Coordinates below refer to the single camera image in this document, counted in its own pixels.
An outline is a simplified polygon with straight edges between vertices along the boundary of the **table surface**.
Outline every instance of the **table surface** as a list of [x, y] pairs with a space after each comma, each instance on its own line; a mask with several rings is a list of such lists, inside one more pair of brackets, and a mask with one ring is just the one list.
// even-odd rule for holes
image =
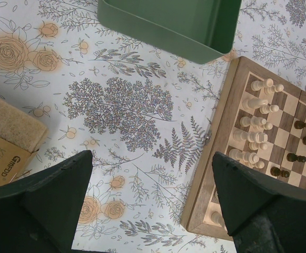
[[306, 1], [243, 1], [233, 51], [204, 65], [96, 12], [97, 0], [0, 1], [0, 97], [50, 129], [23, 177], [93, 151], [74, 249], [235, 252], [179, 225], [201, 139], [235, 57], [306, 90]]

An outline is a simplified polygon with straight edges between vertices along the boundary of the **botanical print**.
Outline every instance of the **botanical print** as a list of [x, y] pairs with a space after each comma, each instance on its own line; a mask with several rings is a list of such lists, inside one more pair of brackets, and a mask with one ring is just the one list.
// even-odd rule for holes
[[157, 120], [171, 121], [173, 102], [168, 91], [162, 91], [152, 81], [132, 84], [118, 77], [108, 79], [105, 89], [89, 79], [70, 84], [64, 105], [68, 117], [84, 115], [84, 125], [90, 133], [110, 134], [120, 131], [121, 141], [128, 150], [141, 148], [148, 152], [160, 139]]

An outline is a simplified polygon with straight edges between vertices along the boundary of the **fern print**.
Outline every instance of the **fern print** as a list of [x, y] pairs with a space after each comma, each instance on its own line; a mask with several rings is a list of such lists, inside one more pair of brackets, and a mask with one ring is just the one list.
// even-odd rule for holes
[[168, 91], [146, 80], [132, 84], [121, 78], [110, 78], [107, 87], [90, 79], [69, 85], [71, 93], [64, 98], [68, 117], [85, 116], [90, 133], [110, 134], [119, 131], [129, 151], [152, 150], [160, 139], [156, 120], [171, 121], [173, 102]]
[[147, 65], [139, 64], [143, 59], [137, 52], [119, 53], [118, 49], [102, 49], [94, 52], [94, 61], [104, 61], [109, 64], [108, 69], [114, 74], [131, 76], [137, 73], [145, 78], [156, 76], [166, 78], [166, 72], [155, 62], [148, 62]]
[[188, 74], [184, 72], [179, 72], [177, 74], [177, 78], [179, 79], [180, 83], [191, 83], [194, 87], [192, 88], [193, 92], [195, 93], [203, 93], [202, 98], [203, 101], [206, 101], [207, 99], [214, 100], [215, 102], [218, 102], [221, 95], [221, 90], [218, 92], [213, 91], [213, 85], [210, 81], [208, 81], [207, 85], [204, 86], [200, 83], [200, 80], [193, 74]]
[[266, 17], [269, 20], [274, 21], [277, 19], [281, 24], [286, 24], [287, 19], [284, 15], [280, 15], [279, 11], [267, 10], [268, 3], [261, 3], [257, 5], [256, 0], [250, 0], [246, 2], [245, 7], [241, 8], [241, 13], [247, 15], [252, 21], [255, 22], [254, 15], [259, 15], [262, 21], [265, 21]]
[[205, 136], [205, 131], [195, 122], [193, 116], [191, 116], [191, 126], [192, 134], [184, 123], [181, 123], [182, 139], [173, 128], [172, 142], [164, 139], [164, 145], [160, 144], [160, 148], [156, 150], [153, 157], [163, 158], [166, 163], [170, 161], [172, 167], [175, 166], [177, 157], [179, 157], [179, 170], [185, 163], [185, 173], [188, 173], [189, 169], [200, 158]]
[[303, 44], [286, 42], [282, 32], [275, 25], [268, 29], [270, 36], [266, 43], [260, 35], [253, 35], [253, 58], [265, 63], [267, 67], [282, 65], [285, 69], [294, 69], [297, 78], [306, 77], [306, 49]]

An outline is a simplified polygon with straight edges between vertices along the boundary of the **green plastic bin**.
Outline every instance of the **green plastic bin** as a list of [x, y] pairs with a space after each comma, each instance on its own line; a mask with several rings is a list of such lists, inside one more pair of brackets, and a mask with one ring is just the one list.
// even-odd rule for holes
[[242, 0], [99, 0], [101, 24], [204, 64], [232, 49]]

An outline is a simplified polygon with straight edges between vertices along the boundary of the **chessboard frame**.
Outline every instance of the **chessboard frame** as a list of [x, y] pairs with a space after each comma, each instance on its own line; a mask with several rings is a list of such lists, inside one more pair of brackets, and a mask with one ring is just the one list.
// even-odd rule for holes
[[280, 76], [242, 56], [231, 62], [211, 125], [211, 141], [203, 149], [192, 186], [184, 206], [181, 225], [192, 233], [232, 240], [224, 229], [205, 222], [206, 211], [214, 193], [212, 158], [215, 152], [225, 152], [235, 115], [244, 92], [244, 86], [252, 73], [262, 79], [271, 78], [275, 84], [284, 85], [284, 90], [306, 103], [306, 92]]

